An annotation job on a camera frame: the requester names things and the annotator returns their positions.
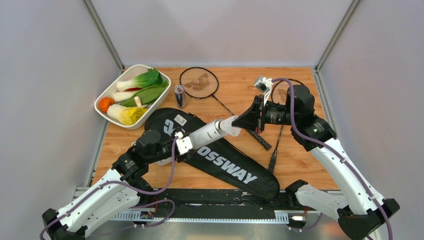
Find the white shuttlecock tube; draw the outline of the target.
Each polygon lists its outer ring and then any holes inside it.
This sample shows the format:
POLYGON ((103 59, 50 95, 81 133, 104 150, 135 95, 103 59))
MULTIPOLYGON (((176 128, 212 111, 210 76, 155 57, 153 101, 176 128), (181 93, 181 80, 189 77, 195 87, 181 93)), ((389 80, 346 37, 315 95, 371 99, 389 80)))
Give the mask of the white shuttlecock tube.
MULTIPOLYGON (((177 137, 175 137, 176 132, 183 132, 185 136, 189 136, 191 138, 193 143, 193 150, 196 150, 196 153, 194 155, 196 155, 199 150, 205 148, 207 145, 214 143, 228 135, 226 132, 219 129, 219 123, 222 120, 223 119, 221 118, 215 119, 214 121, 198 129, 195 129, 192 132, 187 132, 185 131, 182 125, 179 125, 177 122, 174 122, 173 120, 166 119, 164 121, 164 126, 162 131, 167 136, 165 143, 167 144, 167 146, 171 146, 171 156, 172 157, 175 156, 174 148, 177 147, 176 145, 177 137)), ((160 160, 158 162, 159 165, 165 165, 167 163, 168 162, 164 162, 164 160, 160 160)))

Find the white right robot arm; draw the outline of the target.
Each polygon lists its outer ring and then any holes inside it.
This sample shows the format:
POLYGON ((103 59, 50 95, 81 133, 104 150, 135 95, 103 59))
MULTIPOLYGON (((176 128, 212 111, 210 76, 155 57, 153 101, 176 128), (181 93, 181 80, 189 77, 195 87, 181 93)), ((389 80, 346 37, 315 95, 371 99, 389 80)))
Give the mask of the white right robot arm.
POLYGON ((400 206, 385 198, 363 177, 345 152, 336 132, 326 120, 315 114, 315 98, 305 85, 289 87, 282 104, 275 103, 277 91, 265 83, 256 84, 261 92, 252 105, 234 122, 243 129, 262 132, 265 125, 289 125, 293 138, 311 153, 335 181, 342 196, 334 196, 297 180, 286 188, 286 205, 313 208, 338 222, 352 240, 367 238, 386 225, 393 238, 390 223, 400 206))

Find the white shuttlecock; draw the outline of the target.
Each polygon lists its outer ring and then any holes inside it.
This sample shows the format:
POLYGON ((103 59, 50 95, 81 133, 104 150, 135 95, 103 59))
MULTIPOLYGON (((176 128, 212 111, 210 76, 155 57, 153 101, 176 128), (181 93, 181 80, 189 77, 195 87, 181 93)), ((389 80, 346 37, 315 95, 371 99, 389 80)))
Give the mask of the white shuttlecock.
POLYGON ((233 126, 233 122, 238 119, 237 115, 232 115, 231 117, 221 120, 218 124, 218 128, 226 132, 228 135, 237 137, 240 135, 241 128, 233 126))

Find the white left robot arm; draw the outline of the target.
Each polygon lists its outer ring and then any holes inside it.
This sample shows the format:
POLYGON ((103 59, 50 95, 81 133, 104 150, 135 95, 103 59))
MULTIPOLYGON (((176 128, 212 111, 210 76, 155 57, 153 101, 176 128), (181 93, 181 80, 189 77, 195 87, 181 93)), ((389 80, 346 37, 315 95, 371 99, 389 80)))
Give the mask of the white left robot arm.
POLYGON ((101 180, 68 205, 58 210, 49 208, 42 214, 44 229, 39 238, 48 235, 52 240, 85 240, 122 211, 155 205, 153 196, 163 193, 172 182, 176 159, 209 143, 200 130, 187 133, 178 128, 165 140, 159 131, 146 130, 101 180), (164 187, 153 190, 143 175, 150 164, 162 160, 170 160, 170 176, 164 187))

